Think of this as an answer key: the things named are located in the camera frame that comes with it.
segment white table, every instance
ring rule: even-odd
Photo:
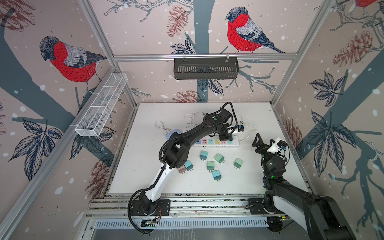
[[[178,128],[183,131],[190,120],[184,119],[185,114],[217,111],[223,103],[141,103],[137,111],[131,132],[128,136],[119,165],[113,178],[110,194],[131,194],[138,189],[148,187],[160,166],[158,154],[160,147],[167,140],[165,131],[155,127],[157,120],[164,122],[167,128]],[[265,143],[271,138],[280,137],[283,133],[275,118],[269,103],[233,103],[236,113],[252,128],[258,129],[245,141],[240,142],[238,148],[227,147],[191,147],[188,160],[193,164],[193,170],[186,174],[179,174],[176,170],[164,187],[163,194],[264,194],[263,170],[260,165],[261,156],[255,153],[251,146],[256,133],[260,133]],[[194,124],[202,122],[202,115],[198,115]],[[239,139],[248,135],[250,129],[245,127]],[[215,170],[220,170],[221,181],[213,179],[207,170],[207,161],[200,160],[200,152],[208,152],[209,161],[215,161],[217,153],[225,157],[225,162],[215,161]],[[244,161],[240,169],[234,168],[236,158]],[[296,165],[291,159],[286,166],[283,177],[292,185],[307,191],[307,187]]]

